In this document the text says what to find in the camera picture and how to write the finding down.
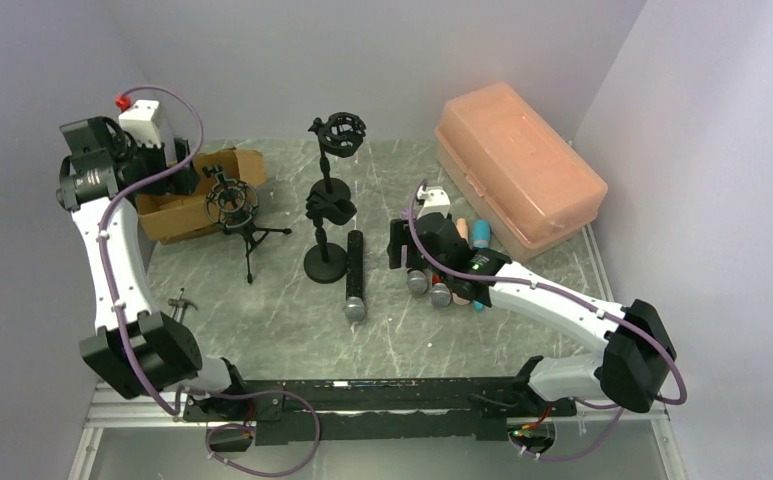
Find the pink peach microphone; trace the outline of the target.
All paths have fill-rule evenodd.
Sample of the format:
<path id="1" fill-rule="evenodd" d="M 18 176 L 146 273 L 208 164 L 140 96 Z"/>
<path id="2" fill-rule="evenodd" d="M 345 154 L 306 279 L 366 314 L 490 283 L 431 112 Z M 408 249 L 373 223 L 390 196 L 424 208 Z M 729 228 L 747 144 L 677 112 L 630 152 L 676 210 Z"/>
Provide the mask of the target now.
<path id="1" fill-rule="evenodd" d="M 457 231 L 460 235 L 460 237 L 465 241 L 468 242 L 469 240 L 469 233 L 468 233 L 468 224 L 465 218 L 459 217 L 456 219 L 455 226 L 457 228 Z M 471 303 L 470 300 L 462 298 L 457 292 L 452 292 L 452 299 L 453 302 L 458 306 L 465 306 L 469 305 Z"/>

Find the blue microphone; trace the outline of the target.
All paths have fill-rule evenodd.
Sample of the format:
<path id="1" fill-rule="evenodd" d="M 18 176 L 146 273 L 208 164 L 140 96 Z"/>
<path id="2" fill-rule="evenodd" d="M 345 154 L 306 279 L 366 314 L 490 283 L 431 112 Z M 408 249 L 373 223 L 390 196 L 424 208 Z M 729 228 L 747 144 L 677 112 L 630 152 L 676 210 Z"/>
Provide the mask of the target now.
<path id="1" fill-rule="evenodd" d="M 471 240 L 475 249 L 484 249 L 489 247 L 491 240 L 491 228 L 488 221 L 479 219 L 473 224 Z"/>

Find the red glitter microphone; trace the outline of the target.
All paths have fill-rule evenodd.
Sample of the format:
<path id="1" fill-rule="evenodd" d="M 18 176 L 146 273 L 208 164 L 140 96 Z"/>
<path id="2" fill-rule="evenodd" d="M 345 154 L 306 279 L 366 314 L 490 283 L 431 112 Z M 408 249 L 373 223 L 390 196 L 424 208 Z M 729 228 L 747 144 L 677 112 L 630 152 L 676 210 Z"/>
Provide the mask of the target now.
<path id="1" fill-rule="evenodd" d="M 447 307 L 452 301 L 451 290 L 437 274 L 433 274 L 431 277 L 429 301 L 437 309 Z"/>

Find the brown cardboard box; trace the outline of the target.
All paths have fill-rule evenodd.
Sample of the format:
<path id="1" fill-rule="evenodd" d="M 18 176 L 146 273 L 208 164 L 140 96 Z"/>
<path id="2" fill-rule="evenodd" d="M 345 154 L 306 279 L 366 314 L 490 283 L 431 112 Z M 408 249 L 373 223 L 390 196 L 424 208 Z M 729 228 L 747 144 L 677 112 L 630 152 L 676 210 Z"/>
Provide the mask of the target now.
<path id="1" fill-rule="evenodd" d="M 266 182 L 263 154 L 257 150 L 225 148 L 212 153 L 201 153 L 193 165 L 200 181 L 192 195 L 139 195 L 136 200 L 139 221 L 150 240 L 162 244 L 197 238 L 218 230 L 205 213 L 205 198 L 215 178 L 202 173 L 203 167 L 220 165 L 230 177 L 259 187 Z"/>

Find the black glitter microphone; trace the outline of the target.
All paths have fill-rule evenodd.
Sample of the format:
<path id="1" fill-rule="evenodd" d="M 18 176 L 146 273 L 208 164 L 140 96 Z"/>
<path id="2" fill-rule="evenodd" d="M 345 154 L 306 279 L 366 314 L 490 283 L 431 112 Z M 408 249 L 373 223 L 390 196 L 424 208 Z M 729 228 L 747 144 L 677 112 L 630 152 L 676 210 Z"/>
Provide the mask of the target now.
<path id="1" fill-rule="evenodd" d="M 351 230 L 347 236 L 346 302 L 343 313 L 351 324 L 366 316 L 364 303 L 364 236 L 360 230 Z"/>

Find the purple glitter microphone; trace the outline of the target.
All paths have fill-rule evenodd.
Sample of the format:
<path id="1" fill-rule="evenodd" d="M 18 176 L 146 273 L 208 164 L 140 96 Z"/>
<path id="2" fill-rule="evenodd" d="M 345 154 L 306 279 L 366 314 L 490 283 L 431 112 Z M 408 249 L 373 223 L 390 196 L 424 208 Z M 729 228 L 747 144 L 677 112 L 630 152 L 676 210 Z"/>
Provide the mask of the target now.
<path id="1" fill-rule="evenodd" d="M 423 296 L 429 288 L 429 281 L 426 273 L 419 269 L 408 269 L 406 287 L 411 296 Z"/>

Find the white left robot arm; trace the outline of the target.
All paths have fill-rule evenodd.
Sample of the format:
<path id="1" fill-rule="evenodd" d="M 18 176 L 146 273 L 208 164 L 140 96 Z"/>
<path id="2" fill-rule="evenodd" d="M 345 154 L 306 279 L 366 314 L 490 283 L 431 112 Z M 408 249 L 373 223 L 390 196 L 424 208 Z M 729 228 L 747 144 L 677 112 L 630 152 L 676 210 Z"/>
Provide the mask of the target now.
<path id="1" fill-rule="evenodd" d="M 155 304 L 139 242 L 137 188 L 169 186 L 162 145 L 144 147 L 113 119 L 61 126 L 70 153 L 56 198 L 87 252 L 95 290 L 94 333 L 79 344 L 86 365 L 126 399 L 181 388 L 205 398 L 240 393 L 223 358 L 200 351 L 192 332 Z"/>

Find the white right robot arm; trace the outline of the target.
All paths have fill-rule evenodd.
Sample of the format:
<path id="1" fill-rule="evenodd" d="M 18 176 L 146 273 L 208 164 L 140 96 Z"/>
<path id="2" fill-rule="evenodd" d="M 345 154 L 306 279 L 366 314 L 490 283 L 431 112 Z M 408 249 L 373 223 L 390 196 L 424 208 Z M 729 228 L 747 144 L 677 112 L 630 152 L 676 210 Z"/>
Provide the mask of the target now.
<path id="1" fill-rule="evenodd" d="M 604 399 L 646 413 L 654 402 L 687 399 L 676 350 L 648 302 L 622 305 L 554 283 L 501 252 L 471 246 L 440 213 L 392 220 L 387 255 L 392 269 L 428 270 L 466 300 L 523 314 L 582 345 L 578 355 L 526 361 L 513 381 L 531 401 Z"/>

